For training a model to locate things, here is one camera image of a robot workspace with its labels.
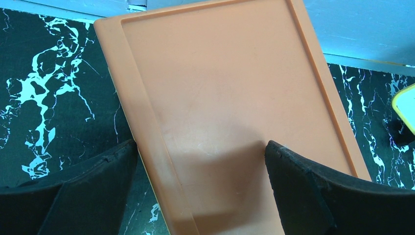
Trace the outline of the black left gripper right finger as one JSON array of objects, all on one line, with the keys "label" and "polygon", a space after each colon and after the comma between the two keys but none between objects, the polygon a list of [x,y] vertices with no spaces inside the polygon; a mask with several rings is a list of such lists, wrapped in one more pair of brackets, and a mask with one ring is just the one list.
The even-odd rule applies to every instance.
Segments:
[{"label": "black left gripper right finger", "polygon": [[265,164],[287,235],[412,235],[415,192],[362,180],[269,141]]}]

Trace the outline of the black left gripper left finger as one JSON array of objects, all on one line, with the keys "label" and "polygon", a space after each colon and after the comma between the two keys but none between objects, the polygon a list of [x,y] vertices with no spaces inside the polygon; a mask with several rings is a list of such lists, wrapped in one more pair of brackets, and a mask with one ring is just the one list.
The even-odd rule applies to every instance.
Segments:
[{"label": "black left gripper left finger", "polygon": [[1,187],[1,234],[118,234],[137,163],[137,144],[128,140],[59,172]]}]

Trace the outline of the orange drawer organizer box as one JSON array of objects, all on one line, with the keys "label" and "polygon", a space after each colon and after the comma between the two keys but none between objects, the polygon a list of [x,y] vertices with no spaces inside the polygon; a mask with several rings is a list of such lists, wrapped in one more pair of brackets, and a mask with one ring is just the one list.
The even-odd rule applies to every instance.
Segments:
[{"label": "orange drawer organizer box", "polygon": [[300,0],[213,0],[93,24],[172,235],[281,235],[268,141],[368,169]]}]

